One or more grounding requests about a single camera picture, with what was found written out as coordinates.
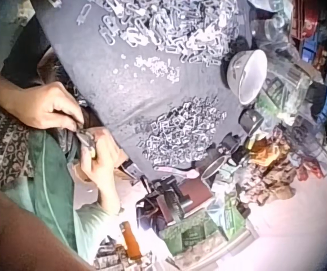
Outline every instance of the pliers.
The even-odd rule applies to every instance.
[[[91,157],[96,158],[96,144],[93,134],[84,129],[78,129],[76,135],[81,144],[89,149]]]

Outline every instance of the pile of metal parts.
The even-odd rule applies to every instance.
[[[154,166],[174,167],[202,160],[212,144],[217,124],[226,118],[226,112],[215,108],[217,103],[217,97],[194,97],[173,108],[151,123],[150,136],[137,146]]]
[[[107,44],[114,45],[117,37],[132,47],[151,42],[159,51],[180,55],[182,63],[220,65],[239,34],[236,0],[88,1],[109,12],[99,27]],[[82,8],[79,24],[90,9],[90,4]]]

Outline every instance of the gray work surface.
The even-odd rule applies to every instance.
[[[153,170],[142,150],[136,146],[141,139],[148,138],[149,132],[136,133],[135,128],[139,123],[152,122],[169,112],[170,108],[181,106],[184,101],[195,96],[204,99],[218,96],[216,108],[226,111],[227,118],[217,126],[216,143],[229,132],[244,134],[238,124],[242,106],[224,86],[220,66],[207,68],[204,64],[182,64],[179,55],[156,51],[152,44],[132,48],[119,37],[116,37],[115,45],[109,46],[99,34],[101,18],[106,14],[103,8],[91,2],[92,9],[85,23],[78,26],[77,16],[88,1],[62,2],[61,8],[53,8],[47,0],[32,0],[37,18],[68,75],[92,104],[117,143],[149,180],[163,174]],[[239,7],[248,18],[247,2],[240,1]],[[240,35],[249,36],[247,25],[240,26]],[[143,59],[157,56],[166,63],[171,59],[171,66],[180,67],[180,81],[172,84],[166,76],[156,77],[149,69],[142,71],[134,66],[139,55]]]

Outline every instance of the patterned fabric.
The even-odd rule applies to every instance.
[[[18,177],[33,177],[28,136],[29,128],[0,113],[0,188]]]

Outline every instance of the white bowl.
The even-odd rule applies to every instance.
[[[230,61],[227,81],[241,104],[251,103],[259,94],[267,74],[267,58],[262,50],[237,53]]]

